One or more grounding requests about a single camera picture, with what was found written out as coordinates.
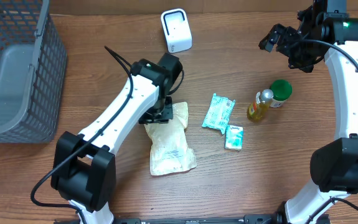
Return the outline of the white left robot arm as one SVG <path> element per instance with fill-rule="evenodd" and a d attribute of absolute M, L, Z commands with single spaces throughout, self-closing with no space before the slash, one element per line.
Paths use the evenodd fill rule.
<path fill-rule="evenodd" d="M 165 53 L 158 63 L 133 64 L 114 51 L 128 80 L 107 109 L 78 134 L 58 139 L 51 186 L 78 213 L 79 223 L 113 223 L 108 201 L 116 185 L 115 156 L 136 123 L 168 123 L 173 119 L 174 82 L 184 75 L 179 58 Z"/>

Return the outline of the cream brown bread bag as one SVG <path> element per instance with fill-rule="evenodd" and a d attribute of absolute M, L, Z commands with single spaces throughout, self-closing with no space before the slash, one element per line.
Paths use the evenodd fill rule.
<path fill-rule="evenodd" d="M 187 172 L 197 167 L 195 152 L 186 140 L 189 111 L 186 102 L 172 105 L 173 119 L 166 124 L 146 124 L 152 141 L 150 173 L 153 176 Z"/>

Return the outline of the yellow Vim dish soap bottle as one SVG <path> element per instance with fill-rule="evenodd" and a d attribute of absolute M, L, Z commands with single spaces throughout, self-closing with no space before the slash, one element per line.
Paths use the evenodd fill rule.
<path fill-rule="evenodd" d="M 253 122 L 260 121 L 269 109 L 273 97 L 274 94 L 271 89 L 259 91 L 247 109 L 248 119 Z"/>

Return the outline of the small teal white box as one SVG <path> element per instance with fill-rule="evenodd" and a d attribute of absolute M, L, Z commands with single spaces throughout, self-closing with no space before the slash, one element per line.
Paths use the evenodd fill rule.
<path fill-rule="evenodd" d="M 225 148 L 241 150 L 243 144 L 243 128 L 240 126 L 228 125 L 225 132 Z"/>

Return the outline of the light teal snack packet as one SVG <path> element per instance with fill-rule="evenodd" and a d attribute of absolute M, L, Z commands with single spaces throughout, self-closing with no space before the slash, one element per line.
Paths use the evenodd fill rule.
<path fill-rule="evenodd" d="M 225 134 L 234 106 L 235 100 L 214 93 L 202 127 L 217 129 Z"/>

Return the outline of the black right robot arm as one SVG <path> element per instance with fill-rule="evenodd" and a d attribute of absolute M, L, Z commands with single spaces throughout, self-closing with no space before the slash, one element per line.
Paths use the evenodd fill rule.
<path fill-rule="evenodd" d="M 276 24 L 259 44 L 288 58 L 292 69 L 312 72 L 320 61 L 332 81 L 333 142 L 313 152 L 311 178 L 271 215 L 245 215 L 246 223 L 328 223 L 327 210 L 358 194 L 358 18 L 345 1 L 315 1 L 298 12 L 297 29 Z"/>

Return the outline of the green-capped white bottle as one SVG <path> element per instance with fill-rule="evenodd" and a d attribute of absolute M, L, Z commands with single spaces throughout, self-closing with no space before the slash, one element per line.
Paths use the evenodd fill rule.
<path fill-rule="evenodd" d="M 275 80 L 270 85 L 270 90 L 273 92 L 271 108 L 281 107 L 293 92 L 293 88 L 287 80 Z"/>

